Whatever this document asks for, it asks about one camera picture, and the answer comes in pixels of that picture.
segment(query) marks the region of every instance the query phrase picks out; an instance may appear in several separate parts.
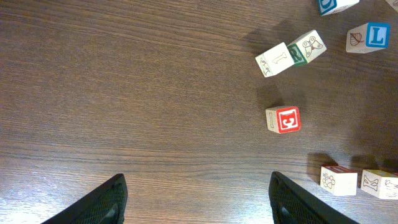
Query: brown wood grain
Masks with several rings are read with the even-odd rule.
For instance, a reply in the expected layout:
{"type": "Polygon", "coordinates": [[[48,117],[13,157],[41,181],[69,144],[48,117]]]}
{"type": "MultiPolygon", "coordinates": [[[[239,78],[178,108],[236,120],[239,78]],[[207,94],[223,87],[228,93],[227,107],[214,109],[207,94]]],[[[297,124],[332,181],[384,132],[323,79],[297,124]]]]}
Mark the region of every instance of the brown wood grain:
{"type": "Polygon", "coordinates": [[[320,166],[398,171],[398,14],[362,0],[0,2],[0,222],[40,223],[122,172],[126,223],[271,223],[279,170],[360,223],[398,201],[334,197],[320,166]],[[347,54],[348,30],[390,23],[387,50],[347,54]],[[264,78],[254,57],[316,29],[328,50],[264,78]],[[300,132],[265,109],[300,108],[300,132]]]}

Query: blue block face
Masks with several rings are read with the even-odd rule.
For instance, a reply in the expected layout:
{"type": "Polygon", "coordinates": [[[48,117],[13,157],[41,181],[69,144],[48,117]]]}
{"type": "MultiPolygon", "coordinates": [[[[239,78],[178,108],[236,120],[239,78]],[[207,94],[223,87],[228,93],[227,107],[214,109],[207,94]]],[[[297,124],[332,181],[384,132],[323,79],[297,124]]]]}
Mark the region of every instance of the blue block face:
{"type": "Polygon", "coordinates": [[[336,0],[318,0],[319,12],[321,16],[328,13],[330,10],[333,10],[337,7],[336,0]]]}
{"type": "Polygon", "coordinates": [[[367,47],[388,48],[390,38],[390,25],[370,22],[368,24],[368,33],[366,34],[367,47]]]}

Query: green block face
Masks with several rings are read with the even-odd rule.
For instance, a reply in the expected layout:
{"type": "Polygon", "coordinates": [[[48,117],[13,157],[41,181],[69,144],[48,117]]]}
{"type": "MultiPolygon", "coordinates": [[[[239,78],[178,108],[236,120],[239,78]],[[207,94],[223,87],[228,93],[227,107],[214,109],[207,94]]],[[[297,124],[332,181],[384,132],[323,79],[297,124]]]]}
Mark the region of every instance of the green block face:
{"type": "Polygon", "coordinates": [[[297,47],[296,44],[287,46],[287,49],[289,50],[289,53],[293,58],[294,66],[305,65],[308,63],[303,53],[301,53],[300,49],[297,47]]]}

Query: white block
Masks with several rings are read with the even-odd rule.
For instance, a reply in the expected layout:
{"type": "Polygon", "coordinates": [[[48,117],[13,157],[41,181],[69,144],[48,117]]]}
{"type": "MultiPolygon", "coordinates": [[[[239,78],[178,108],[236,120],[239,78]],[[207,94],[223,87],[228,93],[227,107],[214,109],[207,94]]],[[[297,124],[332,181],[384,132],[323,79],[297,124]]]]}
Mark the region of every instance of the white block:
{"type": "Polygon", "coordinates": [[[276,45],[270,50],[258,55],[256,61],[260,66],[262,74],[266,78],[277,75],[294,64],[285,43],[276,45]]]}
{"type": "Polygon", "coordinates": [[[268,130],[284,134],[301,129],[300,111],[296,106],[266,109],[268,130]]]}
{"type": "Polygon", "coordinates": [[[381,170],[363,170],[361,190],[379,199],[398,200],[398,175],[381,170]]]}
{"type": "Polygon", "coordinates": [[[323,189],[335,196],[356,195],[358,173],[342,166],[321,166],[323,189]]]}
{"type": "Polygon", "coordinates": [[[390,6],[398,12],[398,0],[386,0],[390,6]]]}
{"type": "Polygon", "coordinates": [[[346,51],[365,54],[388,48],[390,25],[369,22],[347,32],[346,51]]]}
{"type": "Polygon", "coordinates": [[[359,3],[359,0],[318,0],[321,16],[343,12],[357,3],[359,3]]]}
{"type": "Polygon", "coordinates": [[[310,63],[326,51],[326,45],[316,30],[301,35],[287,47],[295,65],[310,63]]]}

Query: black plastic part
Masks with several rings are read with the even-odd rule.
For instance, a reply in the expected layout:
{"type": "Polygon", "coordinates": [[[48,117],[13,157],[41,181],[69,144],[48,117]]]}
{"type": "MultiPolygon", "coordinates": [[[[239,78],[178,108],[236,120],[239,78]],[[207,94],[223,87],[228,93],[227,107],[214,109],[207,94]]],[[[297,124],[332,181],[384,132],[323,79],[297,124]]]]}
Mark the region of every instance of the black plastic part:
{"type": "Polygon", "coordinates": [[[280,172],[273,172],[269,200],[275,224],[357,223],[317,199],[280,172]]]}
{"type": "Polygon", "coordinates": [[[122,224],[126,204],[126,180],[116,174],[43,224],[122,224]]]}

